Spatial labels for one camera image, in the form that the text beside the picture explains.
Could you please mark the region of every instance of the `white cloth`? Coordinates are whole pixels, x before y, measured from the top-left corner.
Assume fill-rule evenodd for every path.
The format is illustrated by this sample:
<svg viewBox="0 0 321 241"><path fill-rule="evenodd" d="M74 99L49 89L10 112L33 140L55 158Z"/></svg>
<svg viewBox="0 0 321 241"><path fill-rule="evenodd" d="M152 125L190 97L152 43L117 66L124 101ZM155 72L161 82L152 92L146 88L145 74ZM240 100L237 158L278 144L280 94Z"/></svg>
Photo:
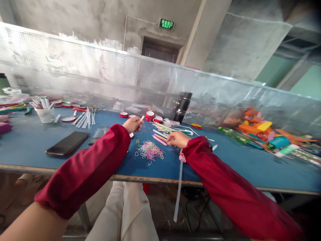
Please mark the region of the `white cloth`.
<svg viewBox="0 0 321 241"><path fill-rule="evenodd" d="M86 241L159 241L141 183L114 181Z"/></svg>

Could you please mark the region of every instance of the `green exit sign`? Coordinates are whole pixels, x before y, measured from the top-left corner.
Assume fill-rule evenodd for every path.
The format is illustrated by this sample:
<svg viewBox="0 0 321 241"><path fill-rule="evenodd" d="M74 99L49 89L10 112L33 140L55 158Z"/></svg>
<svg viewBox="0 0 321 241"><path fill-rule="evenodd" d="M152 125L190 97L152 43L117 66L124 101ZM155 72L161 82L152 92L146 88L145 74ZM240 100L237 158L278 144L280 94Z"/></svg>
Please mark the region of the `green exit sign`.
<svg viewBox="0 0 321 241"><path fill-rule="evenodd" d="M173 30L174 24L175 23L172 22L172 21L169 21L169 20L161 18L160 19L160 23L159 23L159 27L160 28L165 28L165 29L168 29L168 30Z"/></svg>

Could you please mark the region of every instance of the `rubber band pile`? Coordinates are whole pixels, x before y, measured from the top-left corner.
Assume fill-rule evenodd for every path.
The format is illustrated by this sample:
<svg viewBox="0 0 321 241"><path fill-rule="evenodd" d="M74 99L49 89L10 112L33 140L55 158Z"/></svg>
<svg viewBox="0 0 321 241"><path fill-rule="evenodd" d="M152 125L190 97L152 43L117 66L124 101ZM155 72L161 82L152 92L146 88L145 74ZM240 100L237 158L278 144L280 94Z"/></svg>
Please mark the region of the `rubber band pile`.
<svg viewBox="0 0 321 241"><path fill-rule="evenodd" d="M144 141L143 145L138 145L138 151L143 158L150 160L148 165L152 164L152 161L155 161L155 158L160 157L164 159L164 151L155 145L154 142Z"/></svg>

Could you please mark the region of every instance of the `blue table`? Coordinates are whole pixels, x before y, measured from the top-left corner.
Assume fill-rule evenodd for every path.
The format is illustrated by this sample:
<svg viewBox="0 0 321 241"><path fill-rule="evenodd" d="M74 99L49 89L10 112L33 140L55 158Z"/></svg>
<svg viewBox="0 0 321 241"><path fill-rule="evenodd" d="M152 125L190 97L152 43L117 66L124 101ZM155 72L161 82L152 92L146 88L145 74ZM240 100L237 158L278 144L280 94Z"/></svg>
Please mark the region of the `blue table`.
<svg viewBox="0 0 321 241"><path fill-rule="evenodd" d="M55 108L55 115L58 114L62 117L70 116L73 110ZM49 147L74 131L89 132L93 136L97 128L115 123L123 124L126 121L119 117L119 113L111 111L97 112L95 120L96 125L88 130L88 128L76 128L71 123L61 121L57 125L42 124L35 111L30 116L19 115L10 119L13 130L3 134L0 139L0 169L53 173L67 160L67 157L46 155L45 150ZM112 180L178 182L179 149L165 147L154 140L153 129L156 127L151 123L145 123L141 132L134 133L128 153ZM210 142L212 145L218 144L214 153L260 190L302 194L321 193L321 175L313 167L299 161L279 159L251 146L239 145L218 130L194 130L199 135L215 140ZM89 140L90 138L80 149L89 148ZM155 141L161 149L165 150L164 159L157 158L150 166L148 166L148 160L135 156L137 146L147 140ZM188 164L184 164L183 167L183 183L201 185L198 175Z"/></svg>

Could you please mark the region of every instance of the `black water bottle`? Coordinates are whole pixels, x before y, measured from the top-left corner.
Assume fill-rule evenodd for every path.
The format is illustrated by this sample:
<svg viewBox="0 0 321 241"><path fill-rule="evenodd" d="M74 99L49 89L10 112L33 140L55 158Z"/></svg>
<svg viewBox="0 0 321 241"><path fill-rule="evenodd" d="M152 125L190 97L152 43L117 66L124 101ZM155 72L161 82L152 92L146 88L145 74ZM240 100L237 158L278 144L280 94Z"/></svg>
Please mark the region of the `black water bottle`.
<svg viewBox="0 0 321 241"><path fill-rule="evenodd" d="M183 96L180 98L180 101L175 111L174 121L178 121L182 123L185 113L187 111L187 108L190 105L191 98L192 98L192 93L190 92L185 92Z"/></svg>

